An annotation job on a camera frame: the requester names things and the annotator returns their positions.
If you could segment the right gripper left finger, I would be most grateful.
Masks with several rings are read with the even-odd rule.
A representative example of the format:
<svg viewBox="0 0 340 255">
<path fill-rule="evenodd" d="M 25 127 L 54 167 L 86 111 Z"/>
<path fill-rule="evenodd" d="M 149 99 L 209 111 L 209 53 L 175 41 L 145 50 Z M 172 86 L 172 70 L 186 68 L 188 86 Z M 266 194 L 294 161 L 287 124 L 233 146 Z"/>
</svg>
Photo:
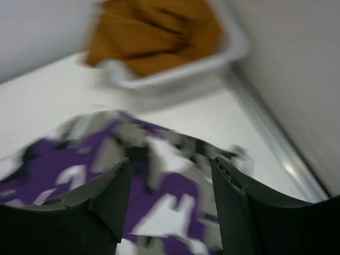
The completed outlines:
<svg viewBox="0 0 340 255">
<path fill-rule="evenodd" d="M 90 182 L 42 205 L 1 206 L 1 254 L 114 254 L 132 180 L 123 158 Z"/>
</svg>

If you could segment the purple camouflage trousers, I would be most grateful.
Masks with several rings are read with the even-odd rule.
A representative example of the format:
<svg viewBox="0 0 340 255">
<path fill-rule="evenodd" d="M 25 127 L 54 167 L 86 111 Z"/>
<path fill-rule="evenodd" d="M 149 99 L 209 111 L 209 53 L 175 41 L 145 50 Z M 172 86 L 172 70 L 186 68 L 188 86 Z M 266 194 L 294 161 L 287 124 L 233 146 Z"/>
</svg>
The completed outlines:
<svg viewBox="0 0 340 255">
<path fill-rule="evenodd" d="M 219 149 L 127 113 L 99 110 L 1 159 L 1 203 L 41 205 L 129 158 L 132 181 L 117 254 L 221 254 L 211 162 L 253 173 L 247 152 Z"/>
</svg>

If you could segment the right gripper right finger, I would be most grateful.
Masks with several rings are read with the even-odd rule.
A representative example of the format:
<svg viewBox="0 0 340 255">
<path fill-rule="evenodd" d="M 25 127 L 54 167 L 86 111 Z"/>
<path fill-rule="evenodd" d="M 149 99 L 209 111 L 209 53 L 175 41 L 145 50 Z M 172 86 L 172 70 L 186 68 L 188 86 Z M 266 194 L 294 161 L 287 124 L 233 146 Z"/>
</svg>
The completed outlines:
<svg viewBox="0 0 340 255">
<path fill-rule="evenodd" d="M 211 170 L 223 254 L 339 254 L 338 196 L 287 196 L 221 156 Z"/>
</svg>

